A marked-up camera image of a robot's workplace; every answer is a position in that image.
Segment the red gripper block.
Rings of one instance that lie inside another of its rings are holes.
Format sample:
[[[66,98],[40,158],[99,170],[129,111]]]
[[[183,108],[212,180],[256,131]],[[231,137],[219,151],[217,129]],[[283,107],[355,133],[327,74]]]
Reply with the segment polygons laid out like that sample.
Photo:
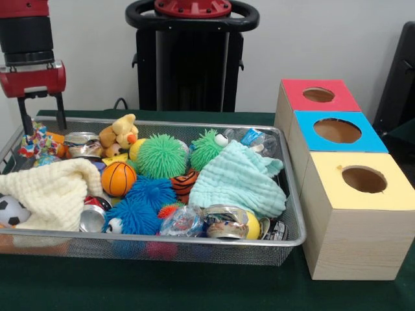
[[[33,135],[32,119],[25,107],[25,95],[46,91],[55,94],[57,104],[56,120],[60,130],[67,128],[64,103],[61,92],[65,90],[66,72],[63,62],[37,65],[1,65],[1,88],[8,98],[18,98],[19,112],[25,135]]]

